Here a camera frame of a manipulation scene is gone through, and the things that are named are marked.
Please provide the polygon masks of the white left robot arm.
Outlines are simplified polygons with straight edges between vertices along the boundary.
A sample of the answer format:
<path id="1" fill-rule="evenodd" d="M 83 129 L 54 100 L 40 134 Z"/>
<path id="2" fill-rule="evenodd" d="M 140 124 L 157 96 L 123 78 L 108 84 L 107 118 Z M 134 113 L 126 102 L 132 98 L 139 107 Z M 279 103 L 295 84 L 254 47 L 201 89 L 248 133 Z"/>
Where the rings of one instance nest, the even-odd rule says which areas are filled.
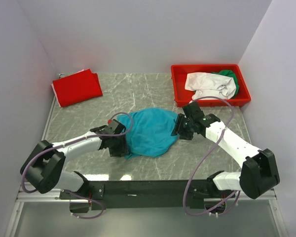
<path id="1" fill-rule="evenodd" d="M 78 171 L 65 171 L 66 162 L 102 149 L 107 149 L 113 157 L 127 155 L 126 131 L 122 123 L 113 119 L 64 142 L 38 142 L 20 169 L 23 191 L 45 194 L 57 188 L 71 191 L 77 198 L 86 197 L 89 181 Z"/>

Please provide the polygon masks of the teal t-shirt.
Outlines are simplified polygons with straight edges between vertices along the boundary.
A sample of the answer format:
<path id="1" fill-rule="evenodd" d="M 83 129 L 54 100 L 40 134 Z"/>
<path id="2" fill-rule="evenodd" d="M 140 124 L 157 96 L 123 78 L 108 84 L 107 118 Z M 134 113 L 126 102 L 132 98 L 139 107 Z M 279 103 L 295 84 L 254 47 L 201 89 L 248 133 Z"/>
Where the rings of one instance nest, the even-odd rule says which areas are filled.
<path id="1" fill-rule="evenodd" d="M 129 154 L 126 159 L 139 156 L 160 157 L 177 141 L 172 136 L 178 114 L 161 108 L 146 108 L 130 113 L 131 123 L 127 115 L 119 115 L 117 120 L 130 131 L 126 134 Z"/>

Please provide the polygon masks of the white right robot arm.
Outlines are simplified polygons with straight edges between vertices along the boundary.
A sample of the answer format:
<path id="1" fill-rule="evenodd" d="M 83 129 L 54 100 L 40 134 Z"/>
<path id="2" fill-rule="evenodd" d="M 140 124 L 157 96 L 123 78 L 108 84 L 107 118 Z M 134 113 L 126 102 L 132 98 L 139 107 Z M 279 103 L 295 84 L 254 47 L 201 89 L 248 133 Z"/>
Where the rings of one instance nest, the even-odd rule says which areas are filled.
<path id="1" fill-rule="evenodd" d="M 239 172 L 219 171 L 207 178 L 207 193 L 218 197 L 223 191 L 243 191 L 256 199 L 280 183 L 274 153 L 261 150 L 231 131 L 216 115 L 205 115 L 197 102 L 183 106 L 178 114 L 172 136 L 191 140 L 194 134 L 216 143 L 240 166 Z"/>

